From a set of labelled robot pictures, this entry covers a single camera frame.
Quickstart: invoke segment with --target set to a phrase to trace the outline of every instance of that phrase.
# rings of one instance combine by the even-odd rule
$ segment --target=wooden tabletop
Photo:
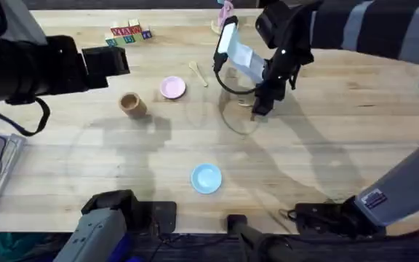
[[[295,233],[279,208],[297,202],[342,202],[384,175],[419,145],[419,67],[345,51],[315,50],[298,89],[265,119],[224,92],[212,72],[218,42],[210,30],[217,10],[33,12],[47,35],[75,38],[78,48],[105,44],[114,21],[139,18],[154,38],[127,48],[131,73],[110,87],[46,97],[47,128],[28,139],[0,202],[0,231],[73,231],[93,195],[132,189],[139,200],[177,202],[178,232],[223,232],[227,214],[243,213],[264,232]],[[273,53],[254,22],[260,10],[236,10],[241,41],[263,57]],[[196,61],[209,83],[188,67]],[[164,99],[159,83],[180,76],[187,93]],[[252,88],[227,63],[223,81]],[[149,116],[130,120],[118,106],[136,92]],[[35,129],[35,105],[0,112]],[[0,132],[15,132],[0,122]],[[189,183],[193,168],[213,163],[223,173],[214,194]],[[419,213],[389,227],[419,228]]]

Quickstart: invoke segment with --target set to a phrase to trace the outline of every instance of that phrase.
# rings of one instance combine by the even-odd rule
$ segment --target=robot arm
[[[214,56],[216,74],[227,58],[243,60],[233,56],[236,51],[220,48],[225,30],[234,23],[236,19],[227,19],[223,29]],[[263,10],[255,26],[266,45],[277,50],[264,61],[263,80],[255,81],[254,114],[266,115],[275,100],[283,100],[287,81],[295,88],[300,67],[314,61],[311,48],[345,49],[419,64],[419,1],[315,1],[292,9],[277,1]],[[259,72],[251,66],[260,64],[258,57],[247,57],[245,69]],[[384,234],[386,226],[418,211],[419,148],[343,204],[300,203],[290,211],[290,219],[301,234],[355,238]]]
[[[21,0],[0,0],[0,101],[10,105],[37,102],[43,110],[35,132],[1,114],[0,119],[22,135],[35,135],[44,129],[50,113],[39,96],[107,87],[107,76],[129,73],[125,50],[120,47],[89,48],[82,53],[70,36],[46,37]]]
[[[313,1],[293,8],[275,1],[255,24],[266,45],[276,48],[264,63],[249,47],[238,43],[233,23],[236,18],[225,23],[214,70],[218,76],[229,58],[256,83],[249,91],[257,98],[254,114],[264,116],[275,100],[283,100],[287,81],[295,89],[300,67],[314,61],[311,48],[344,49],[419,65],[419,1]],[[221,48],[227,42],[230,48]]]
[[[138,201],[131,190],[96,194],[81,209],[76,230],[54,262],[119,261],[131,234],[172,233],[176,212],[175,202]]]

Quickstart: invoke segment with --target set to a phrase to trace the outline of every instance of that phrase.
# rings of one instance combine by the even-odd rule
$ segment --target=pink object
[[[177,76],[169,76],[161,82],[161,94],[165,98],[176,99],[185,93],[185,82]]]
[[[219,15],[218,15],[219,28],[222,29],[227,17],[231,17],[232,15],[234,15],[234,5],[229,0],[225,0],[224,6],[219,11]]]

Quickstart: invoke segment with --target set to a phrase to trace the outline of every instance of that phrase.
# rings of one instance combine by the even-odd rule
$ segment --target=toy block
[[[142,33],[134,33],[133,37],[134,37],[135,41],[143,41]]]
[[[140,25],[140,22],[138,22],[138,19],[129,20],[129,26],[136,26],[136,25]]]
[[[151,37],[153,37],[149,29],[147,31],[142,31],[142,36],[143,36],[143,39],[150,39]]]
[[[130,27],[111,28],[111,32],[113,32],[114,36],[129,36],[132,34]]]
[[[126,45],[127,43],[125,42],[125,39],[123,36],[120,37],[116,37],[114,40],[116,40],[117,45],[121,46],[121,45]]]
[[[135,36],[124,36],[124,40],[125,40],[126,44],[131,44],[131,43],[135,42],[136,38],[135,38]]]
[[[112,33],[105,33],[105,40],[109,47],[115,47],[117,45]]]
[[[129,20],[129,27],[130,27],[130,30],[132,30],[132,34],[142,32],[142,28],[140,27],[140,23],[138,22],[138,19]]]
[[[129,28],[132,31],[132,34],[142,33],[142,28],[139,25],[134,25]]]
[[[111,32],[114,36],[127,36],[132,34],[132,30],[126,23],[114,23],[111,26]]]

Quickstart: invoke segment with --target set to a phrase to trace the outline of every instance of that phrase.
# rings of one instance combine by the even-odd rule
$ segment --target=blue bowl
[[[221,170],[213,164],[201,164],[192,172],[190,182],[201,194],[211,194],[217,191],[223,182]]]

